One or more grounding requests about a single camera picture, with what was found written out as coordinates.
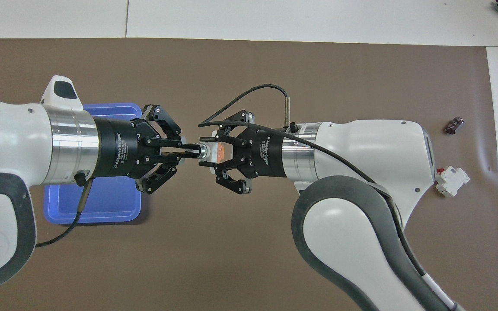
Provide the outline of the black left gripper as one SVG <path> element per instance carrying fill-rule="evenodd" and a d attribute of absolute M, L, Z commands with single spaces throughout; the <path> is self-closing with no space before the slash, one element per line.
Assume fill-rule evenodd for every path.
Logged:
<path fill-rule="evenodd" d="M 180 162 L 188 158 L 188 154 L 160 154 L 160 148 L 201 150 L 199 144 L 182 141 L 180 126 L 160 105 L 146 105 L 142 119 L 96 117 L 94 121 L 99 136 L 94 177 L 127 176 L 136 179 L 136 189 L 145 194 L 152 194 L 164 185 L 176 174 Z M 156 122 L 164 137 L 149 122 Z"/>

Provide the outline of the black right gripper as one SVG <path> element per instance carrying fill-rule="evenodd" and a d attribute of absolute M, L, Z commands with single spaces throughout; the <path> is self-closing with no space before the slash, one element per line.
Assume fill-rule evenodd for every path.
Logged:
<path fill-rule="evenodd" d="M 259 176 L 285 177 L 282 161 L 284 137 L 251 127 L 254 124 L 254 114 L 241 110 L 223 120 L 219 129 L 211 136 L 202 136 L 200 145 L 211 146 L 213 143 L 225 143 L 234 147 L 234 158 L 245 160 L 229 160 L 222 163 L 200 161 L 200 167 L 214 169 L 216 183 L 239 195 L 250 193 L 250 185 L 245 179 L 234 180 L 229 171 L 237 169 L 246 178 Z M 235 128 L 245 129 L 237 136 L 231 132 Z"/>

